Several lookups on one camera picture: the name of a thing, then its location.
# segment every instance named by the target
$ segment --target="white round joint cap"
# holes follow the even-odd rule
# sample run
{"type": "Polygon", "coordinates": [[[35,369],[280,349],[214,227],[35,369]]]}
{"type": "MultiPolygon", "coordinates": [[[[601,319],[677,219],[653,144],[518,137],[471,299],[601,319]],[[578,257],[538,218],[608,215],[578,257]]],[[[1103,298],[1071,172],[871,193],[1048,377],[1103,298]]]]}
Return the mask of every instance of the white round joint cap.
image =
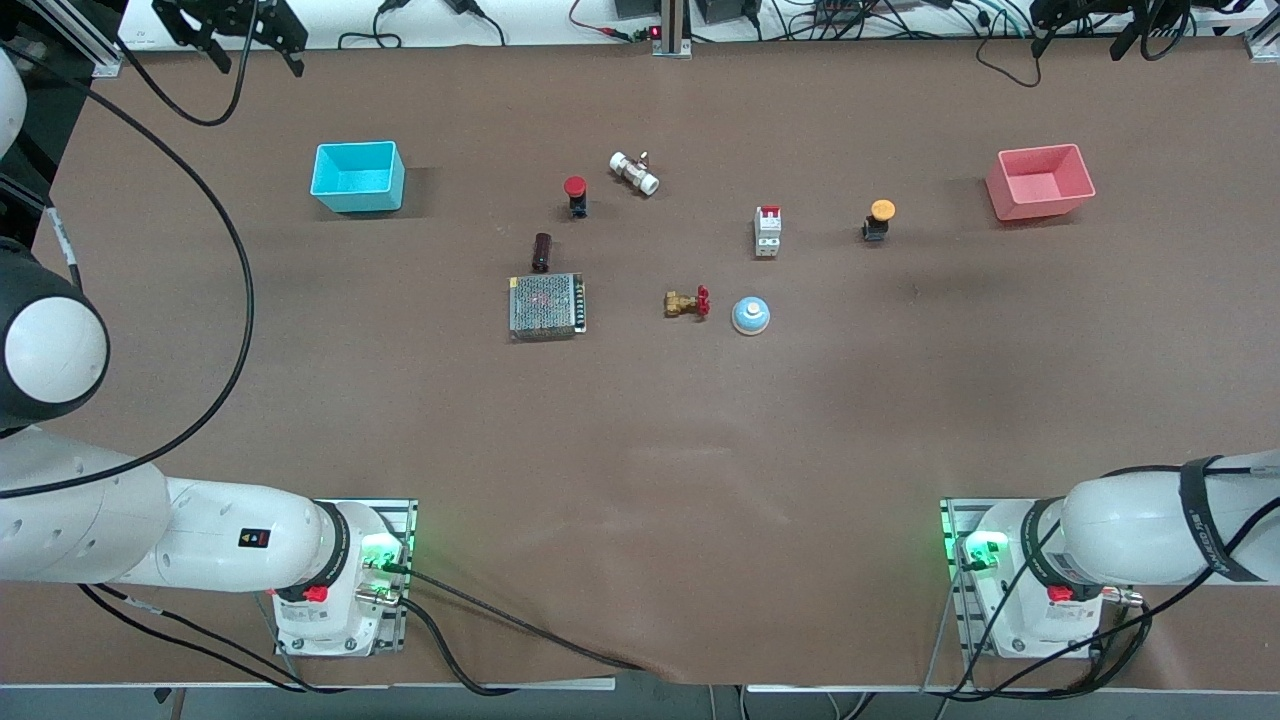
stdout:
{"type": "Polygon", "coordinates": [[[4,364],[18,389],[38,402],[70,402],[106,369],[106,328],[70,297],[23,307],[4,337],[4,364]]]}

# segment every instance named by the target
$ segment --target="white pneumatic fitting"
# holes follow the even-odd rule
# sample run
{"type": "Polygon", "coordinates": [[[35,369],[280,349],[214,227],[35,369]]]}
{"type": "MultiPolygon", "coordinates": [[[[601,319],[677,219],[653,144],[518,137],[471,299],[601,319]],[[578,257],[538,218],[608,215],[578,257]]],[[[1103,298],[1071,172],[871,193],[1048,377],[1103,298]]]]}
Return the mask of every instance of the white pneumatic fitting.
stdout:
{"type": "Polygon", "coordinates": [[[609,158],[609,167],[620,177],[626,178],[631,184],[639,187],[640,192],[645,195],[653,195],[658,190],[657,176],[649,172],[648,165],[643,160],[636,161],[627,158],[623,152],[614,152],[613,158],[609,158]]]}

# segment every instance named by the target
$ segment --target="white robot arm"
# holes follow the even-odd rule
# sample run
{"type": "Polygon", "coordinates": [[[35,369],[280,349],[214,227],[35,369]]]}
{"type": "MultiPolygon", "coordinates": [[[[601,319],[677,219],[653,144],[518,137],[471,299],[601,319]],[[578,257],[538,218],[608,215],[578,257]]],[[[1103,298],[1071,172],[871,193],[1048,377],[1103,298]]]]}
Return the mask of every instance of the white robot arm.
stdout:
{"type": "Polygon", "coordinates": [[[1280,516],[1225,548],[1276,497],[1280,450],[1135,468],[1066,497],[997,502],[961,556],[988,623],[1009,594],[992,624],[996,651],[1044,657],[1097,632],[1105,600],[1140,600],[1126,585],[1185,585],[1211,566],[1208,583],[1280,584],[1280,516]]]}

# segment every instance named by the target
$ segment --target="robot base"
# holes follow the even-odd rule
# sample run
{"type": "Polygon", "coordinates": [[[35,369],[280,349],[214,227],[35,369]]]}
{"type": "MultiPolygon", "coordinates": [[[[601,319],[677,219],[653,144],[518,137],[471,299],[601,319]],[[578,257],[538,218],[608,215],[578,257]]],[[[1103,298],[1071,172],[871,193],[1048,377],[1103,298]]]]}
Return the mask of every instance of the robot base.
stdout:
{"type": "MultiPolygon", "coordinates": [[[[960,638],[970,650],[986,629],[1007,588],[1012,588],[991,629],[988,647],[1001,657],[1038,659],[1088,638],[1098,629],[1102,598],[1085,602],[1051,602],[1048,592],[1030,571],[1014,584],[1025,556],[1019,542],[1030,500],[961,500],[942,505],[946,533],[955,536],[954,555],[961,564],[982,560],[984,570],[960,570],[956,593],[960,638]]],[[[1082,648],[1064,657],[1088,659],[1082,648]]]]}
{"type": "Polygon", "coordinates": [[[284,602],[273,596],[276,650],[293,656],[366,657],[404,647],[406,611],[356,598],[357,589],[404,591],[404,578],[366,566],[366,560],[410,565],[417,520],[413,500],[329,500],[351,528],[351,552],[324,602],[284,602]]]}

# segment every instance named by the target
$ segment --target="red and black label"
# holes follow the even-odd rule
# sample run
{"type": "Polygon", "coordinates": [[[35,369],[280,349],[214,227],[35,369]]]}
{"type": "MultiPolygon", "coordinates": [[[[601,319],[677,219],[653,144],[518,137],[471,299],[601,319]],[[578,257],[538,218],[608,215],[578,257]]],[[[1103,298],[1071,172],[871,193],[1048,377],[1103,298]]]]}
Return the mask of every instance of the red and black label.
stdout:
{"type": "Polygon", "coordinates": [[[266,547],[271,542],[271,530],[259,530],[255,528],[241,528],[241,547],[266,547]]]}

